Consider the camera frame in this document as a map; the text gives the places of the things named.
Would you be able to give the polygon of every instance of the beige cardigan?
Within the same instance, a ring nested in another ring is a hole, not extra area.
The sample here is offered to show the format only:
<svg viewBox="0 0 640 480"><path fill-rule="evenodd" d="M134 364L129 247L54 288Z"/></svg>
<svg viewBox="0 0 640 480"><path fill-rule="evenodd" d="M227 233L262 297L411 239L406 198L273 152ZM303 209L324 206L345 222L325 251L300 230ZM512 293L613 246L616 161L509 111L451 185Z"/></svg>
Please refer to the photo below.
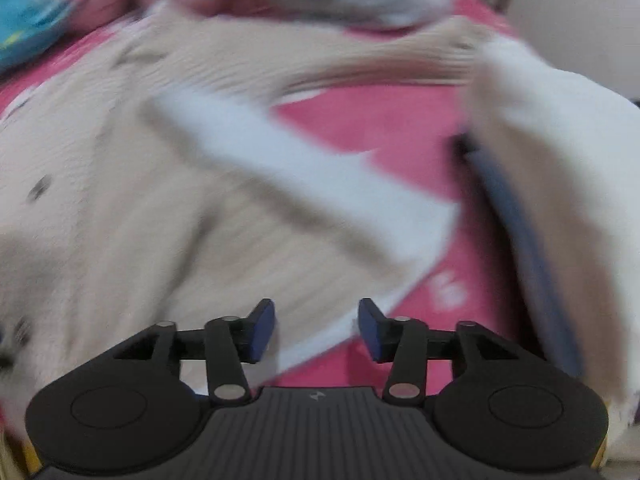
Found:
<svg viewBox="0 0 640 480"><path fill-rule="evenodd" d="M334 84L460 84L487 35L451 18L373 43L163 9L57 76L0 130L0 224L51 283L21 299L37 313L29 373L42 386L156 320L195 328L263 297L277 300L277 344L292 344L398 279L327 219L237 170L181 159L144 113L150 94L188 80L267 107ZM30 194L43 177L49 189ZM14 268L0 262L0 279L28 281Z"/></svg>

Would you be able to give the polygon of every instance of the blue fabric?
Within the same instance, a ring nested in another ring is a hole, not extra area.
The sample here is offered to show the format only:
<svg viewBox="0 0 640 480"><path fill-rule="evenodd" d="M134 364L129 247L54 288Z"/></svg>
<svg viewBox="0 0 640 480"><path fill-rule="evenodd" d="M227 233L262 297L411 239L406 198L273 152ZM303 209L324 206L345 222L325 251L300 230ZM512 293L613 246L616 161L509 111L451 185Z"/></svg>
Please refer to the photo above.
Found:
<svg viewBox="0 0 640 480"><path fill-rule="evenodd" d="M581 376L583 362L574 330L562 309L556 284L522 206L487 153L480 149L467 153L466 158L480 176L510 236L529 316L546 357L567 374Z"/></svg>
<svg viewBox="0 0 640 480"><path fill-rule="evenodd" d="M0 0L0 73L59 40L68 15L63 0Z"/></svg>

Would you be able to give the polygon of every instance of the white logo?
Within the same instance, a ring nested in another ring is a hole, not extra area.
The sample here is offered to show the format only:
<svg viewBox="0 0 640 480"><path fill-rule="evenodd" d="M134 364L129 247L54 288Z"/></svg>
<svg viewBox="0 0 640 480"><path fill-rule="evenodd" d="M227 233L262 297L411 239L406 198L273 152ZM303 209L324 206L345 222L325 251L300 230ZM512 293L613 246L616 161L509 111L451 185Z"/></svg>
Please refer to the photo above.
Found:
<svg viewBox="0 0 640 480"><path fill-rule="evenodd" d="M316 392L314 394L309 395L309 397L311 397L315 401L318 401L318 400L320 400L320 397L326 397L326 394L324 394L322 392Z"/></svg>

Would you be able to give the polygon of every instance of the ribbed black surface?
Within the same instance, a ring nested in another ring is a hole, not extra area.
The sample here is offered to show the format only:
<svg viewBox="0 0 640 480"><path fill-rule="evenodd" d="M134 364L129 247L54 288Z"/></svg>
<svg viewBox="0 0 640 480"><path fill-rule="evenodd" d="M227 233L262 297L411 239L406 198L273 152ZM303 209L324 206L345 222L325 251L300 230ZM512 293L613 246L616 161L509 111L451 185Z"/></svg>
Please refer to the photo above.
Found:
<svg viewBox="0 0 640 480"><path fill-rule="evenodd" d="M53 468L42 480L88 478ZM477 463L445 444L424 415L371 388L265 388L219 410L187 450L121 480L595 480L588 468L524 476Z"/></svg>

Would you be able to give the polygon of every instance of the white wall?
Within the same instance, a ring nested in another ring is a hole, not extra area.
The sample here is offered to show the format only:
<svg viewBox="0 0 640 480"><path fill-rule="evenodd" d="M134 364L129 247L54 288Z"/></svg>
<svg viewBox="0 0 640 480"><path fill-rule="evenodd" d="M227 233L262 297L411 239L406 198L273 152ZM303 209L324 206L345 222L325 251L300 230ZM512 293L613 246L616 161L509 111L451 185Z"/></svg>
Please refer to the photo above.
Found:
<svg viewBox="0 0 640 480"><path fill-rule="evenodd" d="M552 65L640 98L640 0L511 0L507 17Z"/></svg>

